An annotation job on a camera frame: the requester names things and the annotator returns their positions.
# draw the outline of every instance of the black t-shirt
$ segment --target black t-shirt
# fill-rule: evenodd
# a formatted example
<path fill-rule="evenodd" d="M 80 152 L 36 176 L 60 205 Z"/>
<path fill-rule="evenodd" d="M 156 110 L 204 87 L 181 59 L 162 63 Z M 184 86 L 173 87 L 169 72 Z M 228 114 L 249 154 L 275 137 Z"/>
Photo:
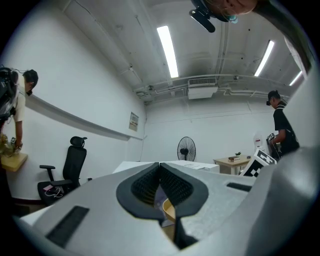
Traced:
<path fill-rule="evenodd" d="M 285 130 L 285 140 L 281 142 L 282 154 L 287 154 L 299 148 L 296 135 L 283 112 L 285 106 L 286 104 L 283 101 L 280 101 L 273 113 L 274 129 L 276 131 Z"/>

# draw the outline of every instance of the wooden table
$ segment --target wooden table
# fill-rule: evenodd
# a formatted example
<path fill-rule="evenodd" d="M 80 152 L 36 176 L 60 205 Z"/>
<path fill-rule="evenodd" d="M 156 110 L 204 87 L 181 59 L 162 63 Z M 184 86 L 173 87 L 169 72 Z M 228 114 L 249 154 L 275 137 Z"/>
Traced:
<path fill-rule="evenodd" d="M 230 162 L 228 157 L 214 159 L 216 165 L 220 165 L 220 173 L 227 173 L 226 171 L 231 169 L 232 175 L 238 175 L 237 168 L 246 166 L 250 162 L 251 158 L 247 159 L 247 155 L 240 155 L 240 160 Z"/>
<path fill-rule="evenodd" d="M 10 171 L 16 172 L 20 169 L 22 164 L 27 160 L 28 155 L 24 153 L 14 154 L 11 157 L 1 156 L 2 168 Z"/>

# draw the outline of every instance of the chair armrest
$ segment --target chair armrest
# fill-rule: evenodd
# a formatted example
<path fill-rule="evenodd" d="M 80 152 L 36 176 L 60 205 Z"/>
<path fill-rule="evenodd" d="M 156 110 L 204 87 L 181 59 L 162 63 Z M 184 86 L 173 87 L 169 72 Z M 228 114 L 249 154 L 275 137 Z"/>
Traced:
<path fill-rule="evenodd" d="M 54 170 L 56 167 L 51 166 L 51 165 L 40 165 L 39 166 L 41 169 L 47 169 L 47 170 Z"/>
<path fill-rule="evenodd" d="M 65 185 L 70 185 L 70 184 L 72 184 L 72 181 L 70 179 L 51 181 L 50 182 L 50 185 L 54 186 L 54 187 L 65 186 Z"/>

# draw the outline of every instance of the ceiling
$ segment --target ceiling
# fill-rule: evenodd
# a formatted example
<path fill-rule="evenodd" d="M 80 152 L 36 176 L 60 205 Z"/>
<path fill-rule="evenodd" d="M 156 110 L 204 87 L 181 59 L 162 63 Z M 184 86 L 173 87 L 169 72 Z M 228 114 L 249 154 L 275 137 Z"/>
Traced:
<path fill-rule="evenodd" d="M 279 90 L 290 96 L 303 81 L 288 86 L 300 69 L 284 36 L 263 17 L 249 13 L 238 23 L 211 19 L 209 33 L 195 22 L 190 0 L 59 0 L 60 9 L 88 36 L 131 89 L 147 101 L 153 91 L 183 87 L 192 76 L 217 76 L 219 87 L 237 90 Z M 157 28 L 168 26 L 179 72 L 171 79 Z M 268 41 L 275 42 L 259 78 L 254 77 Z M 185 92 L 163 93 L 161 98 Z"/>

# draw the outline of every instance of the chair headrest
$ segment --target chair headrest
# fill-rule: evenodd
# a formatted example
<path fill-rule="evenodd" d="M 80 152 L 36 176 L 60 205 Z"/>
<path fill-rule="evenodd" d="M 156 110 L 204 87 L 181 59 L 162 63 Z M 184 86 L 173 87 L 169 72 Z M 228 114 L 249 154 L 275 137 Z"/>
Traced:
<path fill-rule="evenodd" d="M 85 140 L 87 139 L 87 137 L 77 137 L 74 136 L 70 139 L 70 143 L 71 145 L 75 146 L 75 147 L 80 147 L 83 148 L 85 146 Z"/>

